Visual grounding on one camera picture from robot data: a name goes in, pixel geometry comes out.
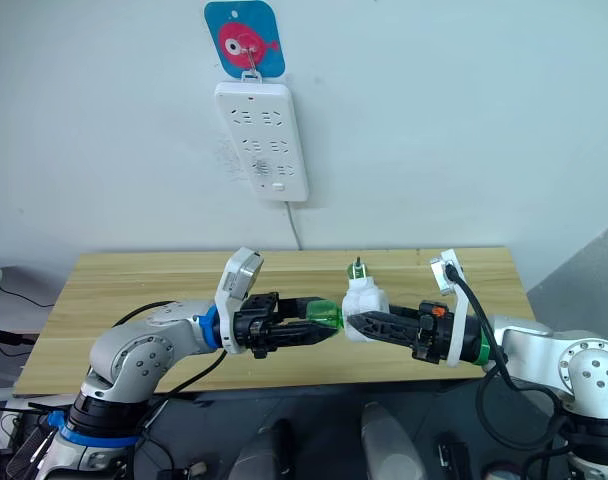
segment red fish sticker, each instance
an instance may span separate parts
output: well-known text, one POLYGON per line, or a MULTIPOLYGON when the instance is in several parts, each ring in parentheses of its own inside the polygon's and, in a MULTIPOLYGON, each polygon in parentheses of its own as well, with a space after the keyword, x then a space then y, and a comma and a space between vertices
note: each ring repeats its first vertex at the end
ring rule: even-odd
POLYGON ((248 52, 253 55, 255 65, 259 65, 268 49, 279 51, 277 41, 266 43, 252 28, 238 22, 222 25, 217 35, 220 51, 233 65, 243 69, 251 68, 248 52))

